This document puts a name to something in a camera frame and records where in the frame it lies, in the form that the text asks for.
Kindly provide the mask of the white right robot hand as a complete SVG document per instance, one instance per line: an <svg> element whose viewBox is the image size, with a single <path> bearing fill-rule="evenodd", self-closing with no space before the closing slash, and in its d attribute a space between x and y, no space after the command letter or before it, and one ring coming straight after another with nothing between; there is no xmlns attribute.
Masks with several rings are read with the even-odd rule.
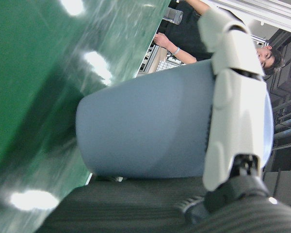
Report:
<svg viewBox="0 0 291 233"><path fill-rule="evenodd" d="M103 178L74 189L40 233L291 233L291 207L261 179L273 113L250 31L198 22L212 58L84 97L76 135Z"/></svg>

